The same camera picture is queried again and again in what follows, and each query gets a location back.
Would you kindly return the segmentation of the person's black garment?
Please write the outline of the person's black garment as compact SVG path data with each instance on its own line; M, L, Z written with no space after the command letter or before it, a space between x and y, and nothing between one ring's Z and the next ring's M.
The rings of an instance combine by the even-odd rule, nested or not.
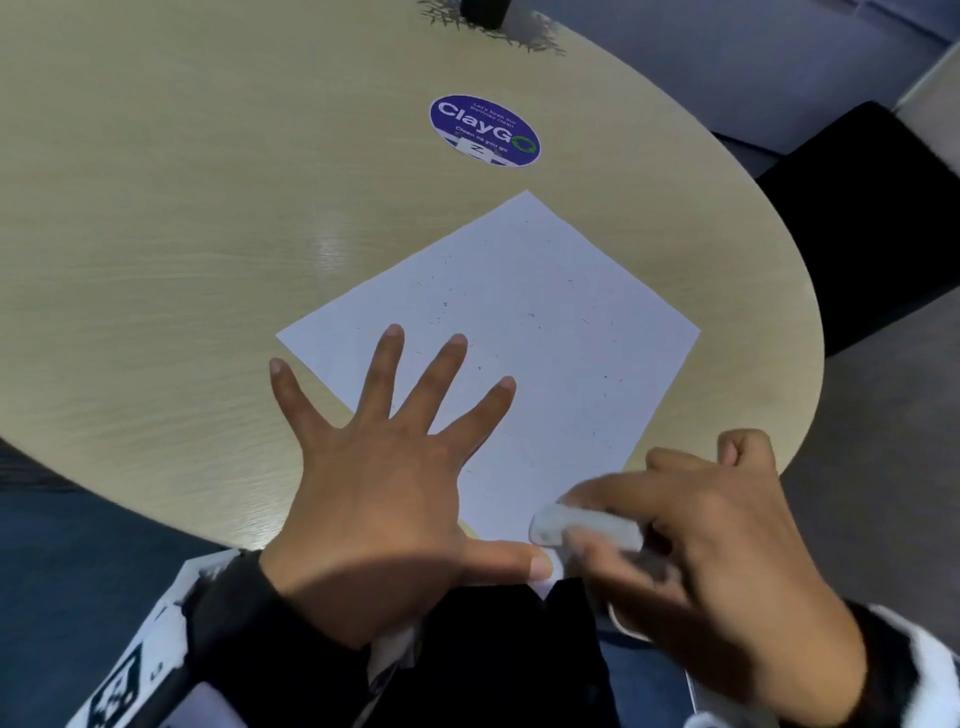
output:
M375 685L363 728L620 728L580 578L451 590Z

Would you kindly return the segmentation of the person's right hand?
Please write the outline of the person's right hand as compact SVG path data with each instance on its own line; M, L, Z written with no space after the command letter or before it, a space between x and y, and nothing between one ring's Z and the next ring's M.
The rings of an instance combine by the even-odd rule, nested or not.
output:
M726 431L717 457L656 447L644 470L582 481L561 499L666 540L678 604L615 604L584 579L622 624L714 693L806 728L835 728L866 678L858 625L810 556L767 434Z

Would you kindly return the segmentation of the black potted plant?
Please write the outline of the black potted plant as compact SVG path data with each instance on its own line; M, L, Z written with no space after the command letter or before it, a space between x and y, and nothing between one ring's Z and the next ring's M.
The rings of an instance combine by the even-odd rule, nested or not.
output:
M469 30L527 53L563 57L559 24L538 11L532 0L415 0L432 25Z

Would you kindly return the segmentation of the person's left forearm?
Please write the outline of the person's left forearm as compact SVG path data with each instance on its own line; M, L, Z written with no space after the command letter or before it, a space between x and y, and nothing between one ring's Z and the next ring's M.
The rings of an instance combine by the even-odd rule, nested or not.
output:
M301 616L242 552L187 613L190 674L246 728L353 728L370 695L367 643L348 647Z

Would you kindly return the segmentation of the white eraser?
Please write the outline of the white eraser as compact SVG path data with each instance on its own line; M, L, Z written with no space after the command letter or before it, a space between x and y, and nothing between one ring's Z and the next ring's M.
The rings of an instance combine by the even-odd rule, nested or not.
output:
M528 537L532 544L558 549L563 545L566 531L585 528L603 535L616 544L621 552L638 553L644 538L640 525L627 517L594 511L561 503L546 504L532 517Z

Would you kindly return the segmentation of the white wrist mount with marker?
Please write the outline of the white wrist mount with marker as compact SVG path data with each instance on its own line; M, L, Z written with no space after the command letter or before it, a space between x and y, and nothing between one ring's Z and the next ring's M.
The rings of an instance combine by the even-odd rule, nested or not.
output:
M129 728L153 692L186 661L188 598L239 554L233 548L185 561L109 674L64 728Z

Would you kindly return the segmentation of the blue oval sticker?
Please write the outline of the blue oval sticker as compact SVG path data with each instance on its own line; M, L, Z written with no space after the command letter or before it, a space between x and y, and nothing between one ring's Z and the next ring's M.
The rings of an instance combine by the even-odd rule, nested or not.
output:
M543 151L534 127L522 116L474 95L439 97L429 107L429 121L448 146L483 164L526 167Z

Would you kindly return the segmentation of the white paper sheet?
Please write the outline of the white paper sheet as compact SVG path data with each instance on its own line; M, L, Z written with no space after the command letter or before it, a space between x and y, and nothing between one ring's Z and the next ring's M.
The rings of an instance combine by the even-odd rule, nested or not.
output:
M526 191L291 323L278 340L355 410L390 324L393 407L453 334L468 351L430 431L514 378L510 410L459 476L460 520L527 541L576 483L623 470L699 328Z

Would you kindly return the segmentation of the beige side table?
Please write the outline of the beige side table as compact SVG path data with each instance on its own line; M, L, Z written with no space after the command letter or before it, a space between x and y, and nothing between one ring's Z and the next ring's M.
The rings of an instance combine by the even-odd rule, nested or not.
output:
M960 177L960 39L898 99L894 115Z

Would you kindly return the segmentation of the person's left hand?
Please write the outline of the person's left hand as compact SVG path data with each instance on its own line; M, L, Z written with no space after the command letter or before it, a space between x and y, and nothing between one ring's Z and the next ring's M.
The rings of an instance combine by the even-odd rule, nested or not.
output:
M357 409L333 450L302 450L302 477L259 563L306 622L353 649L414 624L463 586L458 478L508 413L517 384L501 378L437 434L394 421L404 331L390 325Z

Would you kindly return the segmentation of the black chair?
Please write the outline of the black chair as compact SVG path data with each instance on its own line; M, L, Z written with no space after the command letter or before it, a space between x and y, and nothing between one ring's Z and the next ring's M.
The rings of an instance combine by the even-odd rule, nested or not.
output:
M809 273L830 358L960 286L960 176L860 103L756 182Z

